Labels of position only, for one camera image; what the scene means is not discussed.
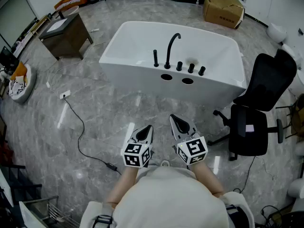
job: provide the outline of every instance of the faucet hole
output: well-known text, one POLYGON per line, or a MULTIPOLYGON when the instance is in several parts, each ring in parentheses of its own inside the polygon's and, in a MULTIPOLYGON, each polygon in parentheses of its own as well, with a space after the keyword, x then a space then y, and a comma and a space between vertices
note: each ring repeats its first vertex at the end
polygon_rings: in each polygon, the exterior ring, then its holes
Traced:
POLYGON ((183 79, 182 79, 182 82, 183 82, 184 84, 186 84, 186 85, 191 85, 191 84, 193 84, 193 80, 190 79, 190 78, 183 78, 183 79))
POLYGON ((169 80, 172 79, 172 76, 169 75, 169 74, 162 74, 162 75, 161 75, 161 78, 162 78, 163 80, 169 81, 169 80))

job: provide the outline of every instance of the wall outlet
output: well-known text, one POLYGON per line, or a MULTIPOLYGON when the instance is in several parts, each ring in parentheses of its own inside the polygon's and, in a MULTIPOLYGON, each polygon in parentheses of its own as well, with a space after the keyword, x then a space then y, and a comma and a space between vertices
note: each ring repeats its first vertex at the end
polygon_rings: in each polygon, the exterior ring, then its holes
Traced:
POLYGON ((68 90, 68 91, 65 91, 65 92, 63 92, 62 94, 60 94, 60 100, 63 99, 63 95, 65 95, 65 98, 67 98, 68 96, 71 95, 71 91, 68 90))

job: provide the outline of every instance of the black office chair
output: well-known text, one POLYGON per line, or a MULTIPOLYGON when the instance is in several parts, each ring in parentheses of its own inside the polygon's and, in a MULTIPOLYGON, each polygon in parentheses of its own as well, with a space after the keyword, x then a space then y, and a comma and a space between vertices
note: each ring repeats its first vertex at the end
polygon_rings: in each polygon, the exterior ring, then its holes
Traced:
POLYGON ((223 119, 230 133, 216 141, 214 145, 229 138, 230 161, 239 155, 259 156, 266 154, 268 133, 278 133, 278 143, 283 142, 283 128, 280 119, 276 127, 267 127, 267 118, 261 111, 270 111, 282 93, 291 84, 296 74, 296 64, 285 51, 278 49, 275 57, 260 54, 256 57, 249 86, 244 95, 234 99, 231 107, 231 119, 221 112, 214 111, 223 119))

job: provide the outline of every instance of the chair seat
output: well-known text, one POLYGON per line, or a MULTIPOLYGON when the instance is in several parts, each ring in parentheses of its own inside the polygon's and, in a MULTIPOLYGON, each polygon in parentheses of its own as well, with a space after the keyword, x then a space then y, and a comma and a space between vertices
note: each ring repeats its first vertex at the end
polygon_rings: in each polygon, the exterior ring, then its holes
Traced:
POLYGON ((229 151, 244 156, 256 156, 266 154, 267 147, 266 115, 248 107, 232 105, 229 151))

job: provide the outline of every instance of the white toilet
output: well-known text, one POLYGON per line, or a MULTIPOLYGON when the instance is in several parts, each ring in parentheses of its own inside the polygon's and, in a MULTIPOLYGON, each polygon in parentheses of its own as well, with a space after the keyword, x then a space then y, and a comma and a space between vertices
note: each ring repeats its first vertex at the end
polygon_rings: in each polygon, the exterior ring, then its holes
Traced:
POLYGON ((300 94, 304 93, 304 68, 301 69, 301 63, 303 60, 302 54, 298 51, 295 53, 294 50, 292 50, 288 45, 283 44, 282 49, 287 52, 289 55, 292 56, 292 58, 295 60, 296 66, 298 68, 296 75, 294 77, 293 82, 288 87, 288 89, 291 91, 292 94, 294 94, 296 97, 299 97, 300 94))

